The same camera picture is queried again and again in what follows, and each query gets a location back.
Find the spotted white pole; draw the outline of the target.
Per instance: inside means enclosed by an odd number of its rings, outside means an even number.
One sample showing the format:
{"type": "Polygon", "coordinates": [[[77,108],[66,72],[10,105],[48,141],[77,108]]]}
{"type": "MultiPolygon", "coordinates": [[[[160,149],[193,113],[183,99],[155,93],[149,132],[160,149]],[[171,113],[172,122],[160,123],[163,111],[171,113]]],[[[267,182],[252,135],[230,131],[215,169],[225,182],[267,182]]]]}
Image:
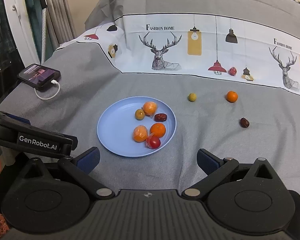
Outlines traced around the spotted white pole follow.
{"type": "Polygon", "coordinates": [[[47,8],[42,10],[42,56],[41,64],[45,62],[46,56],[46,20],[47,20],[47,8]]]}

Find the grey curtain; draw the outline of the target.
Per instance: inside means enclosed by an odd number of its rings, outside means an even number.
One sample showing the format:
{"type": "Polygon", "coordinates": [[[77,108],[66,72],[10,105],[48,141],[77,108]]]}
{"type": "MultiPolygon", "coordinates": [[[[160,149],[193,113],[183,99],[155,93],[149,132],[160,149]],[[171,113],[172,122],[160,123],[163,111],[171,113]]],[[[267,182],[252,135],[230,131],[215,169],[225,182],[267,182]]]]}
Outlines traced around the grey curtain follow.
{"type": "Polygon", "coordinates": [[[70,14],[68,0],[46,0],[47,26],[53,48],[75,38],[75,26],[70,14]]]}

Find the red ball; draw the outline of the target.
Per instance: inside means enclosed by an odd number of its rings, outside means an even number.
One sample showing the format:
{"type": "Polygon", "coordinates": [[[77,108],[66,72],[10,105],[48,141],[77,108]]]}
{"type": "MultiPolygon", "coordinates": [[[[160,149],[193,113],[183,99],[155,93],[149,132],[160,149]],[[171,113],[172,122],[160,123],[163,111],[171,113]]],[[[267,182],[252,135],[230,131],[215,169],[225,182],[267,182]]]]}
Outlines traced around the red ball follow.
{"type": "Polygon", "coordinates": [[[228,74],[231,75],[231,76],[236,76],[237,74],[237,69],[235,67],[231,67],[229,70],[228,70],[228,74]]]}

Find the green olive fruit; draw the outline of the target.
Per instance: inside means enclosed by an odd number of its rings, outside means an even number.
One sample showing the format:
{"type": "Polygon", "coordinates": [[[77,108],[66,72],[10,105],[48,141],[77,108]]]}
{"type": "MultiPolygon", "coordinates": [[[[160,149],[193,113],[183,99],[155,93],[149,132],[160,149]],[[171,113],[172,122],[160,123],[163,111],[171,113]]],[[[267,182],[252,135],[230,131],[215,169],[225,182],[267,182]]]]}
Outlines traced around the green olive fruit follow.
{"type": "Polygon", "coordinates": [[[197,100],[197,95],[195,93],[190,93],[187,98],[190,102],[195,102],[197,100]]]}
{"type": "Polygon", "coordinates": [[[137,109],[135,111],[135,118],[136,120],[143,120],[145,118],[145,112],[143,109],[137,109]]]}

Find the black smartphone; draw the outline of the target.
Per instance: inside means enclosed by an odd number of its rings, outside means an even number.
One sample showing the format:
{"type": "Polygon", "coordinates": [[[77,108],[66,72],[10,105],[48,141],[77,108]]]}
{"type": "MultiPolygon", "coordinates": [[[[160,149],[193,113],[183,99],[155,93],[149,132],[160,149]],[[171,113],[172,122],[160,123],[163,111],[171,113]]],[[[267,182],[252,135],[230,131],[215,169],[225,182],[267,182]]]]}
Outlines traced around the black smartphone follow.
{"type": "Polygon", "coordinates": [[[53,86],[53,80],[58,81],[61,78],[61,72],[33,63],[23,69],[17,77],[21,82],[32,88],[38,91],[45,91],[53,86]]]}

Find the small orange back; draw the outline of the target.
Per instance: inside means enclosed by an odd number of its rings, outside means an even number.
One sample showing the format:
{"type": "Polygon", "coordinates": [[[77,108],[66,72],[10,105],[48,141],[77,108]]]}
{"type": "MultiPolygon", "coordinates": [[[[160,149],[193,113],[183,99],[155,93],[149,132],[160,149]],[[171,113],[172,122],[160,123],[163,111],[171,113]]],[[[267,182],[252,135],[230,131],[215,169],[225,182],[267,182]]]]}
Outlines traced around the small orange back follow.
{"type": "Polygon", "coordinates": [[[233,90],[228,91],[226,94],[226,100],[230,103],[234,103],[238,100],[238,94],[233,90]]]}

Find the orange unwrapped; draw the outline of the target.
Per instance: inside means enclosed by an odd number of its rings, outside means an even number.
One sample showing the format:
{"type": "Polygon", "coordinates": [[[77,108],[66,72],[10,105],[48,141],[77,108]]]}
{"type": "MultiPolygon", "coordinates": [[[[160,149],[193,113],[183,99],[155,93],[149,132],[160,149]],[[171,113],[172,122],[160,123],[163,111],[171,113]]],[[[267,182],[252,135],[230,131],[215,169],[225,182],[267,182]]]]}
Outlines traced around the orange unwrapped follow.
{"type": "Polygon", "coordinates": [[[148,137],[148,130],[145,126],[139,125],[134,128],[133,139],[136,142],[144,142],[148,137]]]}

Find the grey printed bed sheet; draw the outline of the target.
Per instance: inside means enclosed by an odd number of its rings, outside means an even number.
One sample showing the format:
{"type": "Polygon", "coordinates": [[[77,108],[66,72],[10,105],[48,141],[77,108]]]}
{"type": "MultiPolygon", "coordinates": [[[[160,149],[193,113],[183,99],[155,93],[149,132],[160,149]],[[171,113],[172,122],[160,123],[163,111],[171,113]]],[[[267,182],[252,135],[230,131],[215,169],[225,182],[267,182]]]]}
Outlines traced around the grey printed bed sheet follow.
{"type": "Polygon", "coordinates": [[[174,111],[174,137],[157,153],[100,148],[92,175],[109,187],[184,190],[204,177],[196,152],[205,148],[245,163],[264,157],[300,193],[300,2],[99,0],[84,33],[45,64],[61,72],[60,92],[43,101],[20,84],[0,110],[76,136],[78,151],[100,146],[97,122],[119,100],[149,96],[174,111]]]}

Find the blue plastic plate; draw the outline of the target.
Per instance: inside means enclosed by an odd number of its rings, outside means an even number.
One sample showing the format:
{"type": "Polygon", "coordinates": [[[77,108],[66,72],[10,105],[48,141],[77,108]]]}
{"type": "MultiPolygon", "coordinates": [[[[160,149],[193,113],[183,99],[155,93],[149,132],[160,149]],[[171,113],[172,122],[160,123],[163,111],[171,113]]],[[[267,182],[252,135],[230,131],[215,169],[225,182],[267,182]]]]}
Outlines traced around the blue plastic plate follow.
{"type": "Polygon", "coordinates": [[[138,158],[163,149],[172,140],[176,129],[177,119],[166,103],[147,96],[133,96],[113,103],[101,114],[97,122],[96,134],[100,143],[110,152],[122,157],[138,158]],[[160,138],[158,148],[149,148],[145,142],[137,142],[133,139],[135,128],[144,126],[147,132],[150,132],[151,126],[156,123],[150,116],[142,120],[137,120],[135,117],[135,112],[149,101],[157,104],[157,113],[167,115],[167,120],[163,122],[166,132],[160,138]]]}

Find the red date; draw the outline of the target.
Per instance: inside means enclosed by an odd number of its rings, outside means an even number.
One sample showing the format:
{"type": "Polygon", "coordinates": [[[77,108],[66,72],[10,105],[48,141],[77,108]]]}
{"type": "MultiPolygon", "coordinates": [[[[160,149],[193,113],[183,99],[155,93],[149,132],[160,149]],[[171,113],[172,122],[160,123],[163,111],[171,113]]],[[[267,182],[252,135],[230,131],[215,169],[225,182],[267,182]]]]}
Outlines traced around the red date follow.
{"type": "Polygon", "coordinates": [[[167,115],[165,113],[158,113],[154,116],[156,122],[165,122],[167,120],[167,115]]]}
{"type": "Polygon", "coordinates": [[[239,123],[240,123],[240,126],[243,128],[248,128],[250,125],[249,121],[246,118],[241,118],[239,123]]]}

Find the red tomato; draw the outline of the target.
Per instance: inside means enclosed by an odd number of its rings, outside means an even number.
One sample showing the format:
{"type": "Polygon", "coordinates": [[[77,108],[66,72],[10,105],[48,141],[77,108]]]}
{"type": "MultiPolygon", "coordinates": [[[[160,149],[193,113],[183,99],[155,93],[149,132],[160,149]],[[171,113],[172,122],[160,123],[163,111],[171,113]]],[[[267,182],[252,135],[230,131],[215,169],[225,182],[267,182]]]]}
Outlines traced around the red tomato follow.
{"type": "Polygon", "coordinates": [[[160,141],[160,139],[154,133],[151,133],[147,137],[147,139],[145,141],[145,144],[146,144],[147,148],[157,149],[157,148],[160,147],[161,141],[160,141]]]}

